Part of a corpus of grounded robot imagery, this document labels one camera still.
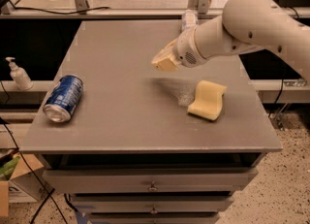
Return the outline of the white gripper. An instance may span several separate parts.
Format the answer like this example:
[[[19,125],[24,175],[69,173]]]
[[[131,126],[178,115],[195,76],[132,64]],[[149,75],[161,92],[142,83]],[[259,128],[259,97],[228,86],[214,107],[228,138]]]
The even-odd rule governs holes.
[[[152,59],[152,66],[159,71],[174,72],[181,63],[187,68],[194,68],[206,63],[199,53],[195,42],[196,28],[184,30],[175,41],[168,43]]]

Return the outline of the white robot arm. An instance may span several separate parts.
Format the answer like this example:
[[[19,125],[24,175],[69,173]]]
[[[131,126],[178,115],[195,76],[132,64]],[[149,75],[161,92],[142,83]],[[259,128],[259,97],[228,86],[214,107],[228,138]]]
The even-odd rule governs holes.
[[[273,0],[228,0],[223,12],[184,30],[152,60],[160,71],[193,68],[221,55],[264,48],[310,80],[310,28]]]

